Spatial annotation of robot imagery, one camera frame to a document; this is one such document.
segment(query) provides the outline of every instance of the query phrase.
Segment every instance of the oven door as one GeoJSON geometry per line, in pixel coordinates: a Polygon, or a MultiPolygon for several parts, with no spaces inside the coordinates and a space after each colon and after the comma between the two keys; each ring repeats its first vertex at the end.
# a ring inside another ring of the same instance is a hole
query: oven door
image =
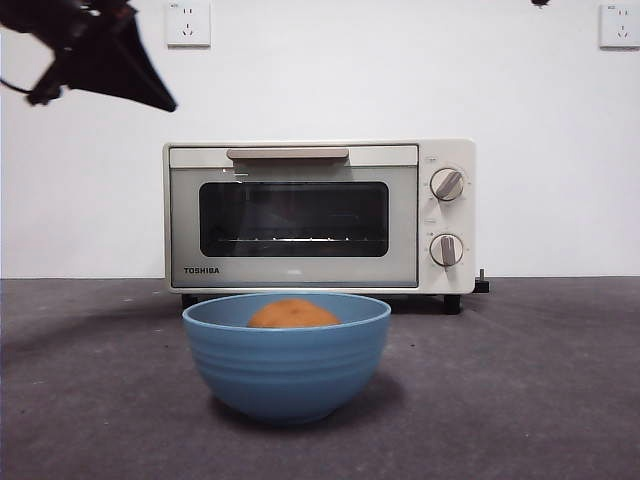
{"type": "Polygon", "coordinates": [[[418,148],[169,150],[174,288],[417,286],[418,148]]]}

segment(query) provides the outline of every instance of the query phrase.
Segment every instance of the black object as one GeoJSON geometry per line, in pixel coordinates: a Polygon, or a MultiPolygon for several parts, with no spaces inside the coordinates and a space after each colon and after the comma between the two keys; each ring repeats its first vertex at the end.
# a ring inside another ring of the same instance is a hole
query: black object
{"type": "Polygon", "coordinates": [[[191,293],[182,294],[182,308],[189,308],[191,305],[198,303],[198,297],[191,293]]]}
{"type": "Polygon", "coordinates": [[[460,295],[444,296],[444,313],[446,315],[457,315],[460,313],[460,295]]]}
{"type": "Polygon", "coordinates": [[[476,278],[476,287],[473,293],[489,293],[489,280],[484,278],[484,268],[480,269],[480,277],[476,278]]]}
{"type": "Polygon", "coordinates": [[[47,105],[66,85],[176,109],[140,42],[136,10],[127,1],[0,0],[0,23],[33,34],[54,52],[27,95],[29,103],[47,105]]]}

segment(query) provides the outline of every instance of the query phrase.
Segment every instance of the electrical outlet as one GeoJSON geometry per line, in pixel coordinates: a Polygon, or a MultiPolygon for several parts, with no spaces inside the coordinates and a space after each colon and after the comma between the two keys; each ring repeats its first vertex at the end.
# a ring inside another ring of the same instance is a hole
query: electrical outlet
{"type": "Polygon", "coordinates": [[[600,47],[640,48],[640,3],[600,5],[600,47]]]}
{"type": "Polygon", "coordinates": [[[165,36],[168,47],[211,46],[211,5],[192,0],[167,3],[165,36]]]}

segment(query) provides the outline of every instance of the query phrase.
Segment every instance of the oven foot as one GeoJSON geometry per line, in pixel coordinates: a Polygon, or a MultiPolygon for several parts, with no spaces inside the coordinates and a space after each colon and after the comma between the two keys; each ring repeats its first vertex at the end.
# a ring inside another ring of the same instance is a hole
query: oven foot
{"type": "Polygon", "coordinates": [[[446,315],[457,315],[460,313],[460,295],[444,296],[444,313],[446,315]]]}
{"type": "Polygon", "coordinates": [[[183,293],[182,294],[182,308],[188,308],[191,305],[195,305],[198,303],[198,297],[192,295],[191,293],[183,293]]]}

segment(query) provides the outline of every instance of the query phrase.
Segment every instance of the toaster oven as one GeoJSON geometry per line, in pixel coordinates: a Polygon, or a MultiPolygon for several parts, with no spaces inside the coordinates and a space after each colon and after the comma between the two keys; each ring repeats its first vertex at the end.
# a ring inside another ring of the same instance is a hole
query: toaster oven
{"type": "Polygon", "coordinates": [[[470,293],[475,145],[408,141],[170,143],[168,289],[470,293]]]}

